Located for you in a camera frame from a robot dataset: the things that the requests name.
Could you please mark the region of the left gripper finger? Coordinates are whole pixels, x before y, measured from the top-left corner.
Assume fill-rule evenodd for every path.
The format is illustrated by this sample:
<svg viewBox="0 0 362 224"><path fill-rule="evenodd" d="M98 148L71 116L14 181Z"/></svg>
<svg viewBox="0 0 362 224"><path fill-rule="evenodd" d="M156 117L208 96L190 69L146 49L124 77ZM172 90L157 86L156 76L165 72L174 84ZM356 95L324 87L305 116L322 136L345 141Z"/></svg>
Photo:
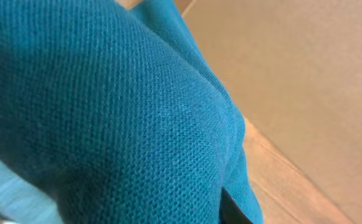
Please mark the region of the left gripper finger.
<svg viewBox="0 0 362 224"><path fill-rule="evenodd" d="M220 224L253 224L223 187L221 189Z"/></svg>

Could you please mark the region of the dark blue t-shirt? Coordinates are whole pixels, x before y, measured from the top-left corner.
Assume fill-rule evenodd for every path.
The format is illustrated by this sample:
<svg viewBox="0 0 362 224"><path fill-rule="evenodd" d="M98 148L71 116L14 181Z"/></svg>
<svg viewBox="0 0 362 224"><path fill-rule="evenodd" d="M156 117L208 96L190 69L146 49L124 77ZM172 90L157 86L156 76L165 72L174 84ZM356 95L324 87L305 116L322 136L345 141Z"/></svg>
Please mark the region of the dark blue t-shirt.
<svg viewBox="0 0 362 224"><path fill-rule="evenodd" d="M244 136L173 1L0 0L0 161L63 223L262 223Z"/></svg>

